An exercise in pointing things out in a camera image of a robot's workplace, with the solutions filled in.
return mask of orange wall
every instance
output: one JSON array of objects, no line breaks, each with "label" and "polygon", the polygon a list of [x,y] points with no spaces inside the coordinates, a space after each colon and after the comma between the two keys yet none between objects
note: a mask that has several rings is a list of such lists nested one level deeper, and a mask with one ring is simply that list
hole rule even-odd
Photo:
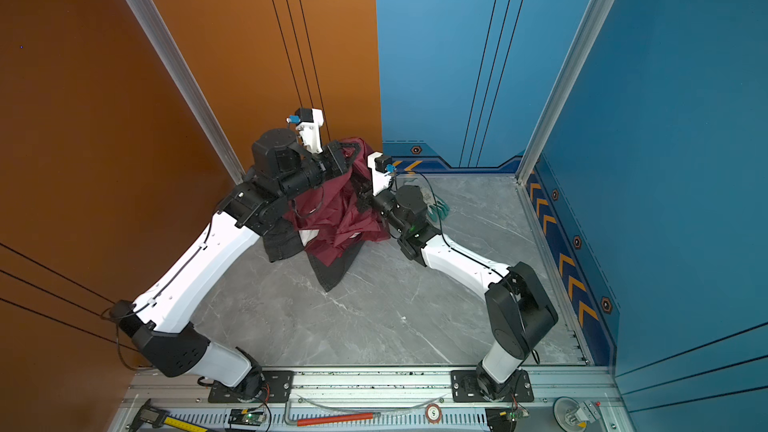
[{"label": "orange wall", "polygon": [[[124,0],[0,0],[0,42],[0,242],[136,297],[203,229],[226,171]],[[0,269],[109,306],[4,248]],[[114,337],[4,274],[0,297]],[[104,430],[132,378],[114,344],[3,302],[0,314],[4,427]]]},{"label": "orange wall", "polygon": [[376,0],[154,2],[245,168],[300,104],[324,108],[323,139],[381,149]]}]

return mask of red handle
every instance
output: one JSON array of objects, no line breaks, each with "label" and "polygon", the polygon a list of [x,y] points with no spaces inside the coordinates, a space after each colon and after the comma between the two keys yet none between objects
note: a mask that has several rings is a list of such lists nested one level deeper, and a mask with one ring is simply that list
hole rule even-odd
[{"label": "red handle", "polygon": [[336,422],[352,422],[354,420],[370,420],[373,418],[373,412],[364,414],[335,415],[333,417],[318,417],[315,419],[298,419],[296,425],[305,427],[307,425],[335,424]]}]

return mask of red fabric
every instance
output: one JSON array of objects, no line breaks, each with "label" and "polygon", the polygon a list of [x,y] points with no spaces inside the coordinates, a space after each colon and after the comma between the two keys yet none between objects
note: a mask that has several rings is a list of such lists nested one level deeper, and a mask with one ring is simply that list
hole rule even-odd
[{"label": "red fabric", "polygon": [[[373,152],[373,149],[357,137],[341,140],[341,142],[357,142],[361,147],[350,170],[341,177],[329,180],[320,188],[309,190],[296,197],[296,210],[301,217],[297,216],[293,210],[284,215],[293,223],[296,230],[315,228],[320,230],[317,237],[306,245],[305,250],[326,266],[331,265],[342,252],[358,241],[380,242],[389,238],[389,231],[382,224],[379,215],[371,208],[362,214],[357,211],[357,194],[350,182],[353,173],[371,180],[368,155]],[[353,148],[345,147],[343,150],[347,157],[351,157],[355,152]],[[317,212],[308,216],[318,206],[320,208]]]}]

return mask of yellow tape measure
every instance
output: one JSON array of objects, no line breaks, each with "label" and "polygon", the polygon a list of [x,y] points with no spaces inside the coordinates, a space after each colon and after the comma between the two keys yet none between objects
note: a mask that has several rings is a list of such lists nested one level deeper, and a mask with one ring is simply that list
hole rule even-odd
[{"label": "yellow tape measure", "polygon": [[203,427],[200,427],[194,424],[188,424],[187,422],[182,422],[181,420],[170,418],[170,417],[165,419],[164,424],[177,428],[179,430],[186,430],[187,432],[208,432],[208,429],[205,429]]}]

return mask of marble surface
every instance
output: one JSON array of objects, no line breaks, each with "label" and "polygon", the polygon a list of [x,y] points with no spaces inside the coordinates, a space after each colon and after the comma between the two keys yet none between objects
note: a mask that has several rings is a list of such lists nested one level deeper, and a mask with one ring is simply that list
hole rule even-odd
[{"label": "marble surface", "polygon": [[[419,176],[398,178],[399,184],[410,181],[424,183]],[[447,235],[492,260],[530,264],[552,296],[510,176],[430,182],[451,207]],[[393,239],[363,245],[329,293],[305,253],[270,264],[258,242],[211,289],[192,322],[213,340],[273,366],[476,364],[493,342],[483,299],[447,275],[407,260]],[[536,350],[544,364],[583,363],[562,319]]]}]

